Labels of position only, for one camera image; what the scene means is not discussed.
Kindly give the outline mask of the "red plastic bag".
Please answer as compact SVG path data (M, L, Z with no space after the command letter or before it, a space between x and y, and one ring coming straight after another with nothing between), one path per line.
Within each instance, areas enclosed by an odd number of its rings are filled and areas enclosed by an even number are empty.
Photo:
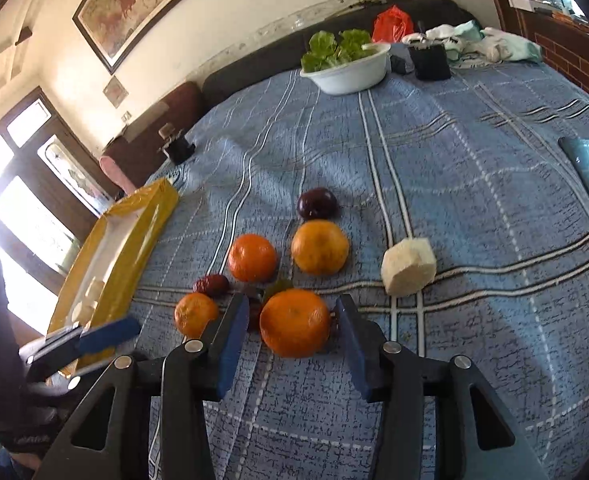
M381 12L373 22L372 41L396 44L415 32L410 15L397 6Z

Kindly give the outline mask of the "small wall plaque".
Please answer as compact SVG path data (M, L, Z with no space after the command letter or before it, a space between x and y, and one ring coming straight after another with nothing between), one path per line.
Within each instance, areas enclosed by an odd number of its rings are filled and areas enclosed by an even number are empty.
M102 93L114 108L119 108L128 96L128 91L116 76L110 78Z

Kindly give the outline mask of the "yellow-orange mandarin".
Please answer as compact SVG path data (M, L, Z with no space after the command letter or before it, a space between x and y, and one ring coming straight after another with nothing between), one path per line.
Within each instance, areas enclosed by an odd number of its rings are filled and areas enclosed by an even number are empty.
M291 255L305 274L337 274L349 257L349 239L335 223L311 220L296 230L291 242Z

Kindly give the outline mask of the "blue checked tablecloth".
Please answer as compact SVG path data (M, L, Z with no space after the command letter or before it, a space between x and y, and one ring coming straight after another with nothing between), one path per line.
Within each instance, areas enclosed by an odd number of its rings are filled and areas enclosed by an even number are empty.
M165 356L182 337L173 308L226 270L255 233L278 275L326 304L349 294L388 337L421 356L472 361L508 405L552 479L589 457L589 196L558 141L589 139L589 94L551 68L503 64L423 82L391 74L327 96L291 70L241 90L190 130L194 157L165 166L180 200L132 304L135 348ZM337 274L294 263L300 195L328 188L326 219L349 239ZM384 253L428 238L434 280L384 289Z

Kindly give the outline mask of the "wooden door with glass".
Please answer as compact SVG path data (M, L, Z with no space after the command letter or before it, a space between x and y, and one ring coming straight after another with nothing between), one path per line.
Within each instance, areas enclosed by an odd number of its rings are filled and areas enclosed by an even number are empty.
M72 263L121 194L36 88L0 120L0 263L9 310L44 334Z

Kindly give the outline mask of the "white peeled fruit chunk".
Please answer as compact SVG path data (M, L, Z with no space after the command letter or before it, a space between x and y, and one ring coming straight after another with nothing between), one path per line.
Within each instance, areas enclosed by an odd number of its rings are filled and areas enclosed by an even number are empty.
M404 238L383 255L381 278L392 297L420 292L435 278L436 258L428 238Z

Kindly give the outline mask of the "green lettuce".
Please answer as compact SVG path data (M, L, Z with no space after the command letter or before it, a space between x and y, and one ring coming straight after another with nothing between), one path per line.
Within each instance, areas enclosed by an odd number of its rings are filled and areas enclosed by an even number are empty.
M301 58L304 73L316 73L349 64L375 54L375 47L367 30L348 29L339 32L319 30L308 41L308 50Z

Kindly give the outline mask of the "yellow cardboard tray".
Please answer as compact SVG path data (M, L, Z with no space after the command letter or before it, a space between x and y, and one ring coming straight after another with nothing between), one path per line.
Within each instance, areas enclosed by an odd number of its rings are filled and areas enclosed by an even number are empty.
M60 289L49 335L72 324L73 311L92 283L101 289L84 328L127 315L142 271L179 200L172 183L162 178L119 200L97 220Z

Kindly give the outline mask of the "red jujube date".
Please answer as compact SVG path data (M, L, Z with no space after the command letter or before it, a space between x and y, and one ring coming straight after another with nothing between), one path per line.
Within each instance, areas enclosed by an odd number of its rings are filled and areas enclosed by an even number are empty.
M228 278L223 274L208 274L199 278L192 286L194 292L206 295L210 298L220 298L229 292L230 284Z

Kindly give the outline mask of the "small orange near tray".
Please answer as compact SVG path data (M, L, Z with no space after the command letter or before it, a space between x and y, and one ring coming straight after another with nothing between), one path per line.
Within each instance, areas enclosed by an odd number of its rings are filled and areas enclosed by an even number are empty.
M177 302L174 321L177 330L188 339L200 338L209 322L217 318L217 304L201 292L191 292Z

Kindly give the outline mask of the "dark plum behind orange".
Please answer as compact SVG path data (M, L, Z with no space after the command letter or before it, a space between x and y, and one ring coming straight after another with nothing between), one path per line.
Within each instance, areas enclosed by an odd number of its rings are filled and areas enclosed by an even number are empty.
M264 290L254 286L249 286L244 293L249 299L250 306L248 332L259 333L260 316L264 306Z

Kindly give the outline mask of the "black box holder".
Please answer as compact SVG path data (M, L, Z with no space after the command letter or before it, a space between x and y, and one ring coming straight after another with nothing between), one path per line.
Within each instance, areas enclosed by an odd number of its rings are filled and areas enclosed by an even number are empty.
M451 78L446 50L442 44L416 42L408 50L419 80L440 81Z

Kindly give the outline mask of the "white and green cloth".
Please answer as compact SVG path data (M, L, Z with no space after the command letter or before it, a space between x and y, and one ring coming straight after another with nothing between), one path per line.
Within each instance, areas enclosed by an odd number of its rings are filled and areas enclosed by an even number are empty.
M543 62L541 47L522 36L493 27L481 28L471 20L456 26L447 24L426 32L413 32L401 40L408 47L442 44L453 65Z

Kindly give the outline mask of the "large orange with leaf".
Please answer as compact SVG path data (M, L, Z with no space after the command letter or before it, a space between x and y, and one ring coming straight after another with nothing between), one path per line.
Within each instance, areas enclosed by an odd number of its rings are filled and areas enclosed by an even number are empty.
M262 339L281 358L314 356L326 344L330 327L330 311L325 301L305 289L277 292L260 315Z

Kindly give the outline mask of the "white bowl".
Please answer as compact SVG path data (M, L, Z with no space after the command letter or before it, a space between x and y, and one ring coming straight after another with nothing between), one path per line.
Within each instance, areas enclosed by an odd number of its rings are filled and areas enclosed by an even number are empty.
M364 44L363 49L371 51L372 55L315 73L300 70L300 76L311 79L321 92L329 96L346 96L368 90L387 76L391 45Z

